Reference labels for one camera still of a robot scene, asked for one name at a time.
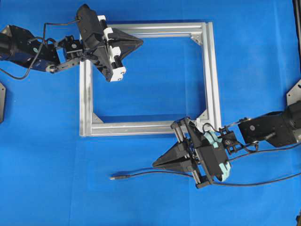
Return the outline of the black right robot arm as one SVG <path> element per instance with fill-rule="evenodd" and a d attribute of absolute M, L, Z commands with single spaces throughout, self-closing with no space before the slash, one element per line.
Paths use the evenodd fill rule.
<path fill-rule="evenodd" d="M 198 129 L 189 117 L 174 121 L 171 129 L 178 141 L 153 162 L 153 167 L 192 177 L 197 188 L 214 184 L 225 186 L 231 170 L 230 154 L 242 149 L 248 154 L 259 153 L 261 141 L 267 141 L 277 151 L 300 143 L 301 103 L 297 101 L 284 111 L 270 112 L 253 119 L 243 118 L 236 124 L 244 144 L 237 140 L 228 126 L 205 130 Z"/>

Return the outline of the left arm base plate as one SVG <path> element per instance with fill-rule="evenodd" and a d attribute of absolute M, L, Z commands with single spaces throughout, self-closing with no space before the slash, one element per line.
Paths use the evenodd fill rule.
<path fill-rule="evenodd" d="M 4 121 L 6 88 L 0 83 L 0 123 Z"/>

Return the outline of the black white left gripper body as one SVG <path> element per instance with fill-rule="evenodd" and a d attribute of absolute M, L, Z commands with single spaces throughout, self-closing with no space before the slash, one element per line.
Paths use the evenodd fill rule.
<path fill-rule="evenodd" d="M 120 47 L 110 45 L 113 29 L 107 26 L 106 17 L 98 16 L 87 4 L 77 10 L 77 26 L 81 35 L 83 55 L 104 75 L 108 82 L 120 81 L 126 73 Z"/>

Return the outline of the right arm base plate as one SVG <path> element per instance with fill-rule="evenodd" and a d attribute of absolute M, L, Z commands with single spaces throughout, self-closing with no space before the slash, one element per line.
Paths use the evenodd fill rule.
<path fill-rule="evenodd" d="M 301 80 L 299 80 L 286 94 L 287 106 L 301 100 Z"/>

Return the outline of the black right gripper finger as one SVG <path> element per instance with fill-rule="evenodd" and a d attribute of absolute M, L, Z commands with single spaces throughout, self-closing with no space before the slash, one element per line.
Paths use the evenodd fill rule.
<path fill-rule="evenodd" d="M 178 159 L 175 161 L 155 161 L 154 168 L 162 169 L 162 170 L 171 170 L 177 172 L 192 172 L 193 171 L 193 164 L 191 159 Z"/>
<path fill-rule="evenodd" d="M 188 144 L 185 142 L 175 143 L 166 153 L 160 156 L 156 161 L 153 162 L 154 168 L 162 168 L 168 164 L 177 163 L 188 153 Z"/>

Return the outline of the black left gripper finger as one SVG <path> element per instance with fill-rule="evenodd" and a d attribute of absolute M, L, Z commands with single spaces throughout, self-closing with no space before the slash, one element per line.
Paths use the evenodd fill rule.
<path fill-rule="evenodd" d="M 107 28 L 109 45 L 142 45 L 143 40 L 116 28 Z"/>
<path fill-rule="evenodd" d="M 119 47 L 121 50 L 120 59 L 122 60 L 131 52 L 135 51 L 143 44 L 143 41 L 114 41 L 110 45 L 114 47 Z"/>

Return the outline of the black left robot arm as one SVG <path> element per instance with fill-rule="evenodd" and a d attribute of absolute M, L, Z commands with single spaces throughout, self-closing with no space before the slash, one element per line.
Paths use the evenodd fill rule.
<path fill-rule="evenodd" d="M 30 70 L 57 73 L 89 60 L 107 82 L 120 81 L 126 73 L 122 60 L 143 44 L 143 40 L 111 28 L 105 16 L 97 16 L 87 4 L 82 5 L 73 21 L 81 38 L 65 36 L 56 41 L 45 36 L 33 36 L 24 28 L 7 25 L 0 32 L 0 59 Z"/>

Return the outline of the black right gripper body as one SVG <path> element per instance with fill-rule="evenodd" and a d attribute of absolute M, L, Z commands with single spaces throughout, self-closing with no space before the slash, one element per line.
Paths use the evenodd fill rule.
<path fill-rule="evenodd" d="M 214 184 L 214 178 L 224 182 L 230 176 L 231 164 L 217 136 L 212 132 L 200 132 L 195 124 L 186 117 L 171 125 L 178 142 L 188 144 L 188 153 L 182 159 L 191 159 L 192 177 L 196 188 Z"/>

